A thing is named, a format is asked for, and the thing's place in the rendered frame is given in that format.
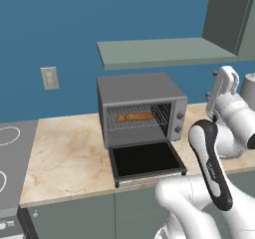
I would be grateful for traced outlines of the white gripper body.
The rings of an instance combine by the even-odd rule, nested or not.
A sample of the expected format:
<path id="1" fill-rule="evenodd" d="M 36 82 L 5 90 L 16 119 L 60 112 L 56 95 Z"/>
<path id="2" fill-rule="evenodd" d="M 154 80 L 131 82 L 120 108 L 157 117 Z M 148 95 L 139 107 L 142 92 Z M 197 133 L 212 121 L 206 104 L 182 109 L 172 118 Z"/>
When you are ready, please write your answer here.
<path id="1" fill-rule="evenodd" d="M 207 116 L 212 120 L 216 99 L 225 93 L 235 92 L 235 71 L 231 66 L 223 66 L 217 72 L 214 87 L 210 92 L 206 106 Z"/>

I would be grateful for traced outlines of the grey toaster oven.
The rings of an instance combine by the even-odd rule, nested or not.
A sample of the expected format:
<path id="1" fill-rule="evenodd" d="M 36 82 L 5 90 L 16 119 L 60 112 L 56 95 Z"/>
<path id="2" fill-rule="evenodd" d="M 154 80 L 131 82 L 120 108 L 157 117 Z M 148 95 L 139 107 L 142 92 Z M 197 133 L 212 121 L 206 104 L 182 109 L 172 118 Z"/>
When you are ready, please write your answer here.
<path id="1" fill-rule="evenodd" d="M 187 96 L 166 73 L 135 74 L 97 78 L 98 108 L 106 149 L 113 146 L 181 139 Z M 166 125 L 109 130 L 107 108 L 136 105 L 157 105 Z M 183 113 L 184 118 L 176 115 Z"/>

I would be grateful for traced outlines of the brown baguette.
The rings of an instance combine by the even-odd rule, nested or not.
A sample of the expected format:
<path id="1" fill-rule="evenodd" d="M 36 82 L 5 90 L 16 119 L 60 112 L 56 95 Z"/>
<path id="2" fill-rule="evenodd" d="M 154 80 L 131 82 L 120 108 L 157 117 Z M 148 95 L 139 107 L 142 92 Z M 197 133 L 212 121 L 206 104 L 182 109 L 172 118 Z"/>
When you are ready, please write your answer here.
<path id="1" fill-rule="evenodd" d="M 153 119 L 152 112 L 136 113 L 136 114 L 121 114 L 117 116 L 117 122 L 152 120 L 152 119 Z"/>

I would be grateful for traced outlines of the black toaster oven door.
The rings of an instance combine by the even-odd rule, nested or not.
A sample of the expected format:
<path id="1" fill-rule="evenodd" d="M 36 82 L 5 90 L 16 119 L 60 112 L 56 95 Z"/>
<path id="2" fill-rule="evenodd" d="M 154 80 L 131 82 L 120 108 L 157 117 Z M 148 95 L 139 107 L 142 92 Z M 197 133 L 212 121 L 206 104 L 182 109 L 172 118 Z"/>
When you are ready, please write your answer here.
<path id="1" fill-rule="evenodd" d="M 187 172 L 168 140 L 113 146 L 109 156 L 114 181 Z"/>

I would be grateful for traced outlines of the grey-green cupboard door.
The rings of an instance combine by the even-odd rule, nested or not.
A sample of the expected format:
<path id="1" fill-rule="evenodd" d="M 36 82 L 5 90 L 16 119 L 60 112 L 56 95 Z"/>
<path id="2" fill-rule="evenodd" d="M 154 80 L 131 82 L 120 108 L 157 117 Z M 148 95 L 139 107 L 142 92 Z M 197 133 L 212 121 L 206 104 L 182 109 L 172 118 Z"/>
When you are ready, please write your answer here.
<path id="1" fill-rule="evenodd" d="M 28 211 L 39 239 L 115 239 L 111 194 L 30 207 Z"/>

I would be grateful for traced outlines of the grey round pot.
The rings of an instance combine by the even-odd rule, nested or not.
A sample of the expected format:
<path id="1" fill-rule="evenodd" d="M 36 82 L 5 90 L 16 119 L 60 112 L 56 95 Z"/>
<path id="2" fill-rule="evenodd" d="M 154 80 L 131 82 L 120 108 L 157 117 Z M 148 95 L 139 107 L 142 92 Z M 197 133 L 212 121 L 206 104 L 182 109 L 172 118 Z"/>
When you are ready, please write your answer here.
<path id="1" fill-rule="evenodd" d="M 255 73 L 245 75 L 241 87 L 241 97 L 255 112 Z"/>

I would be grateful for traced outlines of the grey-green drawer front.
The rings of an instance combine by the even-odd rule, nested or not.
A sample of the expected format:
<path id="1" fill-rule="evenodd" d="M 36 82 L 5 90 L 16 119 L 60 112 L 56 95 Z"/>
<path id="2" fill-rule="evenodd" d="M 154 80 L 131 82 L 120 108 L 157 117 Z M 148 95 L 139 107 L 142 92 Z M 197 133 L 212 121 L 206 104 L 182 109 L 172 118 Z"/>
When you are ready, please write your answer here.
<path id="1" fill-rule="evenodd" d="M 150 214 L 160 209 L 153 187 L 116 193 L 115 204 L 117 218 Z"/>

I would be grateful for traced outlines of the grey hob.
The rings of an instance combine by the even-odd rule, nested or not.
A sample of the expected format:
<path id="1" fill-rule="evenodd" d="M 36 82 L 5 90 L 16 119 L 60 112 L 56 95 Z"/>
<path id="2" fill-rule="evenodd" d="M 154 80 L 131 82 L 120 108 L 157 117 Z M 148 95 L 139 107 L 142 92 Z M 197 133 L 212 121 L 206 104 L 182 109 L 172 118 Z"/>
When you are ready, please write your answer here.
<path id="1" fill-rule="evenodd" d="M 37 125 L 0 123 L 0 218 L 17 214 Z"/>

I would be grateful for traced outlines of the grey-green wall shelf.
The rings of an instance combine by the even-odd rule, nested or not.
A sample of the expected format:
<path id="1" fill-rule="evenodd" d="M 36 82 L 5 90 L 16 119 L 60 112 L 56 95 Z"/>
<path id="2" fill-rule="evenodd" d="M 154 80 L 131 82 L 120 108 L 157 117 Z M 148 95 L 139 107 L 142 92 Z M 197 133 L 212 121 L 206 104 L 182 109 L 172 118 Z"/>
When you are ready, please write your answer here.
<path id="1" fill-rule="evenodd" d="M 235 62 L 237 56 L 203 38 L 98 42 L 104 69 L 126 70 Z"/>

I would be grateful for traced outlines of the grey-green wall cabinet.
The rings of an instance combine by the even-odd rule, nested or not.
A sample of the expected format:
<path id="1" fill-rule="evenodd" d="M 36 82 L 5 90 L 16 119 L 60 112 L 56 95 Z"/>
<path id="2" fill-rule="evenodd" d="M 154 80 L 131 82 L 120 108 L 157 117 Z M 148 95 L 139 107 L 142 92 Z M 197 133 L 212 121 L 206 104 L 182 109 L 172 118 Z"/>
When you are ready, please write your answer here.
<path id="1" fill-rule="evenodd" d="M 238 61 L 255 60 L 255 0 L 209 0 L 202 38 Z"/>

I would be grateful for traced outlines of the beige wall socket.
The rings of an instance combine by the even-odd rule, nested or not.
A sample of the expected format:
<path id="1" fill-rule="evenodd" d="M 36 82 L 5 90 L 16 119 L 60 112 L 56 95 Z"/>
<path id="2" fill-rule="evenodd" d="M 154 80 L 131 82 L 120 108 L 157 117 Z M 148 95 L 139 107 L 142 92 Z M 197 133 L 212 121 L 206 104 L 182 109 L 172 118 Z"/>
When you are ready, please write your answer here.
<path id="1" fill-rule="evenodd" d="M 60 88 L 56 67 L 42 68 L 41 74 L 42 74 L 44 89 L 46 91 L 58 90 Z"/>

